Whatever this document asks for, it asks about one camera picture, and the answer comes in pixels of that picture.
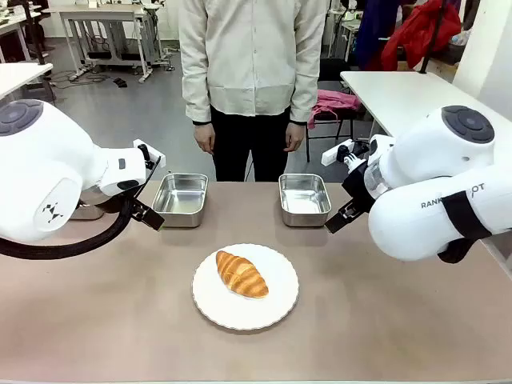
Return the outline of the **person's left hand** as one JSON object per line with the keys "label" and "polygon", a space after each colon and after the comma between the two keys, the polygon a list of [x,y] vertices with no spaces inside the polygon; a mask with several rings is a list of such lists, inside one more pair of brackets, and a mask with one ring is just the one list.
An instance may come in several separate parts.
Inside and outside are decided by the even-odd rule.
{"label": "person's left hand", "polygon": [[305,133],[306,127],[304,125],[299,125],[295,122],[290,122],[286,128],[286,146],[284,148],[284,151],[297,151],[300,148],[302,141],[304,140]]}

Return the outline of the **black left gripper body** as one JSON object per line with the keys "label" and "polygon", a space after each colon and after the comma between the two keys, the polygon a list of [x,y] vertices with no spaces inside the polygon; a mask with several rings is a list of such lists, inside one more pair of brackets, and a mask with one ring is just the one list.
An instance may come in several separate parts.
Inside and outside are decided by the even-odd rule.
{"label": "black left gripper body", "polygon": [[121,203],[120,214],[124,218],[130,219],[143,219],[145,214],[144,204],[138,200],[140,195],[141,187],[135,187],[133,189],[122,192],[119,195]]}

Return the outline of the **person's right hand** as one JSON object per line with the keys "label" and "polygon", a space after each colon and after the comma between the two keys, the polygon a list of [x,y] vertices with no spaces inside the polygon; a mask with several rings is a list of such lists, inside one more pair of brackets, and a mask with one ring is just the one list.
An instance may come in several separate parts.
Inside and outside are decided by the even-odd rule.
{"label": "person's right hand", "polygon": [[215,132],[211,122],[195,125],[194,138],[203,152],[210,155],[214,154]]}

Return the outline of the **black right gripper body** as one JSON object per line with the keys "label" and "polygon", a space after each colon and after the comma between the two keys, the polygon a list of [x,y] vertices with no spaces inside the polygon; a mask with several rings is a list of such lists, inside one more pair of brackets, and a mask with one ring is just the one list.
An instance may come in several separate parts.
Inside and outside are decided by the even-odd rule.
{"label": "black right gripper body", "polygon": [[351,196],[351,200],[342,207],[343,216],[360,216],[369,213],[375,203],[364,182],[367,167],[367,160],[363,160],[348,173],[342,183],[343,189]]}

